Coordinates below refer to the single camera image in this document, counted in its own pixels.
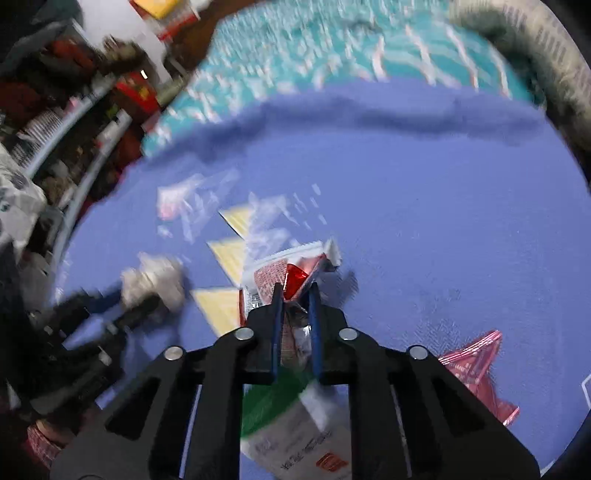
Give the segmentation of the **person left hand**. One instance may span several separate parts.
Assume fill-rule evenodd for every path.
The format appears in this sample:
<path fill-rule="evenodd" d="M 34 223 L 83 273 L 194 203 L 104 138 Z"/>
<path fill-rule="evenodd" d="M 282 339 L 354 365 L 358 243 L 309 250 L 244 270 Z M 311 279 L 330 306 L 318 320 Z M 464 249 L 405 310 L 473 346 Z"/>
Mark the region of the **person left hand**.
<path fill-rule="evenodd" d="M 36 420 L 26 429 L 23 448 L 37 467 L 49 471 L 56 457 L 75 436 L 69 428 L 58 427 L 45 419 Z"/>

